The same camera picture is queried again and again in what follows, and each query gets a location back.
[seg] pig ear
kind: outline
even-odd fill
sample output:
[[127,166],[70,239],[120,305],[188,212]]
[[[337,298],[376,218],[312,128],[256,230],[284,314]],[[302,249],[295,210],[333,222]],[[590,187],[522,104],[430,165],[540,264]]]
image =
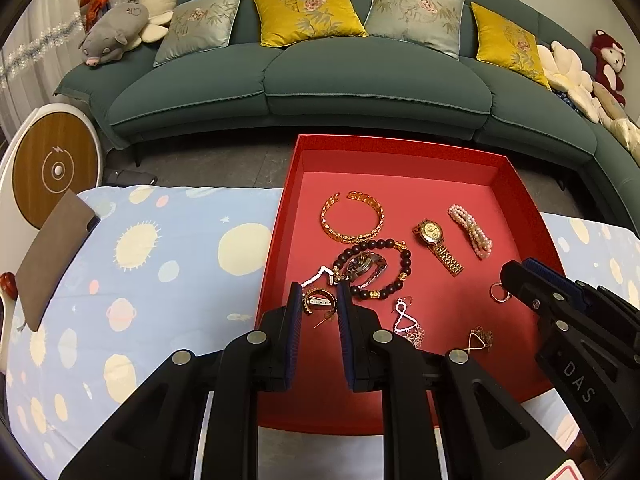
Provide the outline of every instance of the pig ear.
[[116,30],[115,39],[119,44],[122,44],[122,45],[127,44],[127,37],[124,35],[124,32],[122,32],[121,30]]

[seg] pink flower embroidery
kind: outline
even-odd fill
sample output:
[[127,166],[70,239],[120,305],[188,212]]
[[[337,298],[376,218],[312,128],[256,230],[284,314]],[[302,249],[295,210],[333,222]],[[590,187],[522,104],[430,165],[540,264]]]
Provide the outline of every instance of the pink flower embroidery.
[[189,21],[195,22],[196,20],[201,20],[203,16],[204,16],[204,10],[198,7],[189,15]]
[[524,52],[528,52],[529,50],[531,50],[531,46],[529,45],[529,41],[527,40],[518,40],[518,43],[516,43],[516,46],[520,50],[523,50]]
[[307,0],[305,2],[305,10],[316,10],[322,7],[326,0]]
[[420,0],[419,5],[427,12],[432,12],[433,14],[438,13],[438,8],[431,0]]

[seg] yellow pillow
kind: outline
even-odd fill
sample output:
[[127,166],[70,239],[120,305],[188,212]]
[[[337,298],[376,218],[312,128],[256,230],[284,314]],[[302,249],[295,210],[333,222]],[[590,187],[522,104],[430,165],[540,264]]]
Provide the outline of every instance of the yellow pillow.
[[254,0],[262,46],[287,46],[327,36],[368,36],[351,0]]
[[551,90],[542,69],[536,38],[492,10],[471,3],[478,24],[478,61],[513,70]]

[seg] silver bolt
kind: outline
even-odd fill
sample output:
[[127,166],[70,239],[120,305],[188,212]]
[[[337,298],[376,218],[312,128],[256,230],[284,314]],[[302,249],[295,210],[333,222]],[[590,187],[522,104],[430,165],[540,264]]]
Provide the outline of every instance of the silver bolt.
[[469,361],[469,356],[464,350],[452,350],[451,352],[449,352],[449,359],[451,359],[451,362],[457,365],[463,365],[464,363]]
[[376,330],[373,333],[373,341],[377,341],[378,343],[386,344],[389,343],[394,338],[394,335],[389,332],[389,330]]
[[186,350],[178,350],[171,356],[171,361],[174,362],[174,365],[185,365],[191,361],[191,354]]
[[267,341],[267,335],[261,330],[254,330],[246,335],[246,340],[252,345],[259,345]]

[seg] floor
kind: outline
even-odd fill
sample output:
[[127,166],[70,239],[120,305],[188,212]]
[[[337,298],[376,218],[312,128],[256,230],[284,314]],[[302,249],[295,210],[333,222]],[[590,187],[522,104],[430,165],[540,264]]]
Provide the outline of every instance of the floor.
[[[106,165],[154,174],[158,186],[282,187],[297,133],[281,128],[251,129],[155,140],[139,145],[139,168],[130,150],[110,152]],[[576,176],[562,190],[556,177],[566,176],[560,168],[507,155],[540,211],[602,220]]]

